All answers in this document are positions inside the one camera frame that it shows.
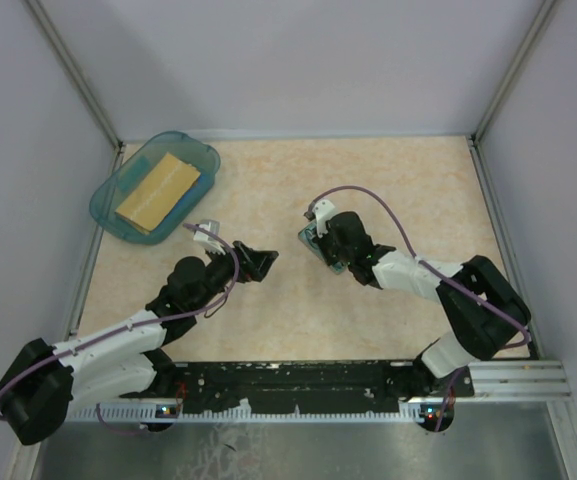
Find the grey glasses case green lining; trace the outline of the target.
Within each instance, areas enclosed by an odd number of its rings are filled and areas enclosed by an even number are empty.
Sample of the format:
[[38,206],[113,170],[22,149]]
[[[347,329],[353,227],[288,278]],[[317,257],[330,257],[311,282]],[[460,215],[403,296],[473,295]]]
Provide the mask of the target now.
[[298,239],[330,270],[341,274],[346,270],[346,264],[339,259],[338,249],[334,246],[329,234],[320,237],[316,223],[308,223],[299,233]]

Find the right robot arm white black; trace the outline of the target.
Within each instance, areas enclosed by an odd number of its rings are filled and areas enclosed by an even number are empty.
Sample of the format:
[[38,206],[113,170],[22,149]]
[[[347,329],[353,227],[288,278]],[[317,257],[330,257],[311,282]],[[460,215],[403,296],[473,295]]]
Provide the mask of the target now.
[[414,380],[422,393],[438,395],[451,374],[492,359],[518,333],[530,340],[531,312],[489,258],[431,262],[376,244],[353,211],[311,213],[309,219],[312,245],[328,266],[350,271],[363,286],[411,293],[443,308],[450,331],[415,359]]

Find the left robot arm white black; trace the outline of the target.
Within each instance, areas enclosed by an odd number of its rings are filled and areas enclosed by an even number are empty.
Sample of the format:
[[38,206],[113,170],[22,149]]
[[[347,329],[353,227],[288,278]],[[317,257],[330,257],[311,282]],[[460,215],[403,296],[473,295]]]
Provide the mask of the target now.
[[33,445],[84,408],[169,394],[176,367],[164,346],[188,333],[235,284],[263,281],[278,256],[236,241],[225,253],[210,253],[208,263],[184,257],[159,294],[128,319],[54,345],[28,342],[0,380],[0,421]]

